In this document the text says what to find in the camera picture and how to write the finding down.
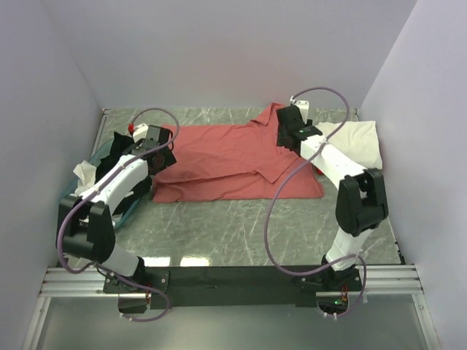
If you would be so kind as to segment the pink t shirt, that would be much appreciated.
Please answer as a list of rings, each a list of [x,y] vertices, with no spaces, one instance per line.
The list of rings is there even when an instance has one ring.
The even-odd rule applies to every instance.
[[[243,125],[182,126],[177,162],[153,180],[154,202],[323,197],[312,166],[277,146],[278,109],[272,103]]]

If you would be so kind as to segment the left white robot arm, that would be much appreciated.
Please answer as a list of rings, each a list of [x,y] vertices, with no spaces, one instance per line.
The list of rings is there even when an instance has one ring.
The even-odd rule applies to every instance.
[[[112,217],[139,200],[152,187],[153,177],[177,162],[173,143],[178,133],[151,125],[138,141],[115,134],[110,154],[101,161],[107,172],[81,195],[67,195],[60,202],[56,248],[64,268],[70,255],[119,275],[130,293],[144,288],[144,260],[117,244]]]

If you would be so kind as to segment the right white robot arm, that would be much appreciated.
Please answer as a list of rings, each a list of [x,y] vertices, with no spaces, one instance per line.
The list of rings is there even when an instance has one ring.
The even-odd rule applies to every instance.
[[[333,265],[318,273],[317,282],[336,291],[350,280],[366,239],[388,216],[385,181],[377,168],[366,168],[351,160],[306,120],[306,102],[277,110],[277,144],[318,168],[336,187],[335,216],[338,231],[322,264]]]

